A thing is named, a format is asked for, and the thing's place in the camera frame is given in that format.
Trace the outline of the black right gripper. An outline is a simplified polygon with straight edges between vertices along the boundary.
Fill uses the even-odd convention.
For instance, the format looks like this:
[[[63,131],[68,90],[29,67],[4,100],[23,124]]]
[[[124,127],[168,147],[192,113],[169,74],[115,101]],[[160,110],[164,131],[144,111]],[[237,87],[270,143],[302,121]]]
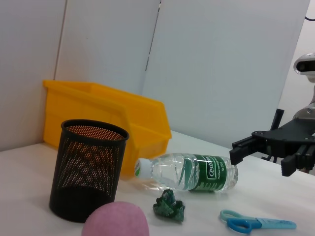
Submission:
[[[315,121],[296,118],[268,131],[255,131],[251,137],[232,144],[230,162],[237,165],[256,152],[271,156],[286,156],[281,161],[282,176],[289,177],[296,170],[311,171],[315,166]]]

